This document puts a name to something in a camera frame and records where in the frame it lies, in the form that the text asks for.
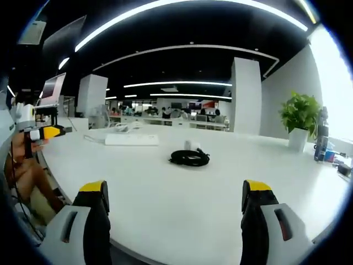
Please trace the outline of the person's left hand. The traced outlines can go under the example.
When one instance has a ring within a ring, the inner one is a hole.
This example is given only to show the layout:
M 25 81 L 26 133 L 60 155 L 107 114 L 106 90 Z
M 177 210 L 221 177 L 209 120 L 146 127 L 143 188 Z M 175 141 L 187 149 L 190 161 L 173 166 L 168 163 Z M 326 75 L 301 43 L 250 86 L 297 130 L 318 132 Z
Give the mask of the person's left hand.
M 41 151 L 49 141 L 44 139 L 42 143 L 31 142 L 31 153 Z M 12 138 L 12 158 L 16 162 L 23 162 L 25 160 L 25 140 L 24 133 L 19 132 Z

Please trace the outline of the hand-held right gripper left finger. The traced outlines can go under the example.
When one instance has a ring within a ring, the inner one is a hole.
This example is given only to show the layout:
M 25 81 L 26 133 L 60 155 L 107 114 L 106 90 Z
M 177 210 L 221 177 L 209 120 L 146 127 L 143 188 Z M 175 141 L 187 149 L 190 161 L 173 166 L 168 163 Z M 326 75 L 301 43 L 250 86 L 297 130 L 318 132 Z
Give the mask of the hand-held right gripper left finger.
M 50 264 L 112 264 L 109 212 L 107 182 L 85 184 L 48 224 L 39 251 Z

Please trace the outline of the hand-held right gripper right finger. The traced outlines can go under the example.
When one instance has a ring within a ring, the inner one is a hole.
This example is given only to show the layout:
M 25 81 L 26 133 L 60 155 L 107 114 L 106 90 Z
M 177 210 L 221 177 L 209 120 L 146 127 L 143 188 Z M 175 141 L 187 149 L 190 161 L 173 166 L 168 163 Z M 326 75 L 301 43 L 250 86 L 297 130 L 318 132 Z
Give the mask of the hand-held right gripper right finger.
M 263 182 L 243 182 L 241 211 L 240 264 L 300 264 L 314 247 L 304 222 Z

